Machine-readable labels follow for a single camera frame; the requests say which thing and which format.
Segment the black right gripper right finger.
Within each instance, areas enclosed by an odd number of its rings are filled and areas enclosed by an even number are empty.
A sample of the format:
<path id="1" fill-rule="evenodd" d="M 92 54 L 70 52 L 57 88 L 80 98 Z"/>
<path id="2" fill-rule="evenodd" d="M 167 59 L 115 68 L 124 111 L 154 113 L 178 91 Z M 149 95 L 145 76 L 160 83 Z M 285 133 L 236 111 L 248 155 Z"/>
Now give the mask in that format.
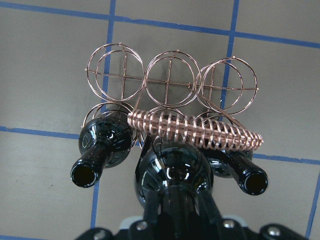
<path id="1" fill-rule="evenodd" d="M 209 191 L 201 190 L 197 194 L 199 216 L 208 225 L 215 225 L 222 215 Z"/>

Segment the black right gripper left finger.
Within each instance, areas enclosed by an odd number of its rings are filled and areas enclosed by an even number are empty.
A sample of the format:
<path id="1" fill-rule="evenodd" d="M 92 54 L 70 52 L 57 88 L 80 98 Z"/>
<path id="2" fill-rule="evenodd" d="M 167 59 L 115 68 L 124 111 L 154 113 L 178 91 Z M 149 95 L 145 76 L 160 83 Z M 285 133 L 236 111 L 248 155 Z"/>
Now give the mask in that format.
<path id="1" fill-rule="evenodd" d="M 152 225 L 158 222 L 160 195 L 157 191 L 148 190 L 145 194 L 143 220 Z"/>

